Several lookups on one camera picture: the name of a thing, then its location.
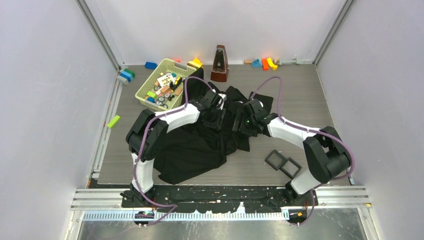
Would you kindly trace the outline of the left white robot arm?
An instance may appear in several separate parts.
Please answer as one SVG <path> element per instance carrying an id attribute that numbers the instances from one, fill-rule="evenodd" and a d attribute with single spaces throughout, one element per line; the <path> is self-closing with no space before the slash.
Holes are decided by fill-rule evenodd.
<path id="1" fill-rule="evenodd" d="M 208 90 L 205 95 L 187 100 L 177 108 L 157 112 L 145 109 L 139 114 L 125 138 L 133 162 L 132 195 L 127 196 L 128 200 L 141 207 L 165 207 L 165 204 L 153 201 L 151 189 L 154 186 L 154 160 L 165 149 L 167 134 L 196 122 L 218 130 L 226 113 L 226 99 L 226 94 Z"/>

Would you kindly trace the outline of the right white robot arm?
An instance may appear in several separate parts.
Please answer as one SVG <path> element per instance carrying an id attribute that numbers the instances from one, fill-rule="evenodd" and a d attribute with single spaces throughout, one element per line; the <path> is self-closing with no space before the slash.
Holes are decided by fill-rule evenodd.
<path id="1" fill-rule="evenodd" d="M 333 127 L 320 129 L 295 123 L 278 113 L 270 113 L 258 99 L 244 103 L 237 110 L 232 129 L 247 136 L 262 134 L 282 139 L 304 150 L 307 169 L 293 177 L 283 190 L 291 205 L 299 205 L 308 192 L 354 166 L 351 151 Z"/>

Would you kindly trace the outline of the black garment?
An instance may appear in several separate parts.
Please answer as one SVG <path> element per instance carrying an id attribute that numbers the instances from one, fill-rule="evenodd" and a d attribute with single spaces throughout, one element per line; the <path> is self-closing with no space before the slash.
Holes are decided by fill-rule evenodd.
<path id="1" fill-rule="evenodd" d="M 249 137 L 232 130 L 236 113 L 249 99 L 239 89 L 229 86 L 225 115 L 220 129 L 209 128 L 198 121 L 170 131 L 164 149 L 154 160 L 159 179 L 167 184 L 179 184 L 217 169 L 227 162 L 227 156 L 237 150 L 249 152 Z"/>

